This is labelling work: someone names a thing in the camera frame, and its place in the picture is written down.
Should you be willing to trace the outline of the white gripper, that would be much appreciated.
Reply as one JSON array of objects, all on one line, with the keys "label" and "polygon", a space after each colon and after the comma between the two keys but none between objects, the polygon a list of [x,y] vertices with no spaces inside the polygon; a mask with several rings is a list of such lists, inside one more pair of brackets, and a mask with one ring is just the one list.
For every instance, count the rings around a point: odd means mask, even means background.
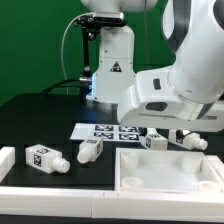
[{"label": "white gripper", "polygon": [[201,118],[187,109],[186,101],[174,94],[168,68],[141,71],[135,83],[120,97],[118,122],[125,126],[218,132],[224,129],[224,102],[218,101]]}]

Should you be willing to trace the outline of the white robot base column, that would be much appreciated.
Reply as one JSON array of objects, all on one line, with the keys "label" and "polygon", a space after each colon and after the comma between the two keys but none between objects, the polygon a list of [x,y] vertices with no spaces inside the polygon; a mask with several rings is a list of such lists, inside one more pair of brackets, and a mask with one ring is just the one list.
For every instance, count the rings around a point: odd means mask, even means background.
[{"label": "white robot base column", "polygon": [[[124,12],[151,10],[158,0],[82,0],[98,19],[120,19]],[[123,92],[134,83],[134,32],[127,25],[104,25],[100,32],[99,65],[92,76],[88,100],[117,104]]]}]

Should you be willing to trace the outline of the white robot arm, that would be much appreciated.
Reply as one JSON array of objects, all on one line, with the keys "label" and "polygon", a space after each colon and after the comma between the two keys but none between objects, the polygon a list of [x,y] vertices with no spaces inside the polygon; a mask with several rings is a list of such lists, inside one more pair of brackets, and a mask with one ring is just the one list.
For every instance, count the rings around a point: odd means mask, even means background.
[{"label": "white robot arm", "polygon": [[224,0],[168,0],[162,31],[175,62],[141,71],[117,109],[123,125],[224,129]]}]

